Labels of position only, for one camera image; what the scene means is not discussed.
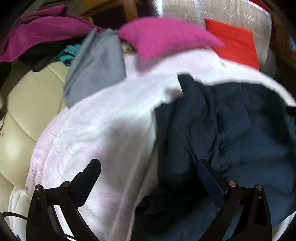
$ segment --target white fabric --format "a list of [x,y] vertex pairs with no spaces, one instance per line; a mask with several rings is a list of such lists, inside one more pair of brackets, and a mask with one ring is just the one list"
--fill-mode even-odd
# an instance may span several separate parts
[[272,241],[277,241],[294,218],[296,211],[272,229]]
[[[79,211],[101,241],[130,238],[132,213],[156,184],[157,150],[149,160],[155,141],[153,108],[180,95],[177,74],[190,73],[205,85],[263,84],[288,105],[296,105],[276,81],[250,67],[221,60],[210,49],[152,61],[142,61],[135,54],[126,56],[125,63],[126,81],[82,100],[51,122],[36,145],[26,183],[32,196],[35,185],[58,187],[72,180],[92,158],[99,159],[102,173]],[[64,220],[61,224],[71,234]]]
[[[28,216],[30,199],[24,190],[14,187],[10,196],[8,211]],[[26,240],[26,220],[9,217],[10,229],[21,240]]]

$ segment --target red cloth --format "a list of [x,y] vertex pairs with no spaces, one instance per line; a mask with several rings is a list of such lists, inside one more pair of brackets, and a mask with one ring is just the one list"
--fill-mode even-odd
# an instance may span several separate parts
[[205,23],[207,30],[225,44],[225,47],[213,47],[221,58],[259,69],[252,31],[209,19]]

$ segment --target black cable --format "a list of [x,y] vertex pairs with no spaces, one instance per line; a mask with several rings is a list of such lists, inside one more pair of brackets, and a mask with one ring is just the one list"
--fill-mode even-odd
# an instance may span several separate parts
[[3,212],[3,213],[1,213],[1,214],[2,214],[2,216],[3,216],[4,218],[7,217],[7,216],[13,216],[13,217],[22,218],[22,219],[24,219],[24,220],[27,220],[27,218],[26,218],[25,216],[20,215],[20,214],[18,214],[18,213]]
[[[22,219],[24,219],[24,220],[27,220],[27,218],[25,217],[25,216],[23,216],[23,215],[20,215],[20,214],[18,214],[18,213],[12,213],[12,212],[3,212],[3,213],[1,213],[2,214],[2,216],[5,218],[5,217],[8,217],[8,216],[12,216],[12,217],[17,217],[17,218],[22,218]],[[67,237],[67,238],[71,238],[71,239],[74,239],[74,240],[76,240],[73,236],[71,236],[71,235],[68,235],[68,234],[65,234],[65,236]]]

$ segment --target teal cloth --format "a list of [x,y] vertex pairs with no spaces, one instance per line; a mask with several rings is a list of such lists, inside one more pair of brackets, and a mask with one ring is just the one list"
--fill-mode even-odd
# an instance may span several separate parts
[[67,45],[63,51],[55,56],[52,61],[59,59],[66,66],[71,66],[76,54],[80,50],[81,44]]
[[291,50],[296,52],[296,43],[295,41],[292,39],[292,37],[290,36],[289,38],[289,43],[290,43],[290,47],[291,47]]

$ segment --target magenta cloth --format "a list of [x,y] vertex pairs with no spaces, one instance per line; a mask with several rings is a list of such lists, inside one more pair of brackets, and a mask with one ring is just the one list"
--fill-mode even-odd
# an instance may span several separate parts
[[32,46],[86,36],[93,28],[102,28],[67,12],[60,5],[44,9],[16,21],[0,44],[0,62],[12,62]]
[[142,59],[201,47],[224,47],[212,33],[178,19],[144,17],[123,25],[119,37],[136,48]]

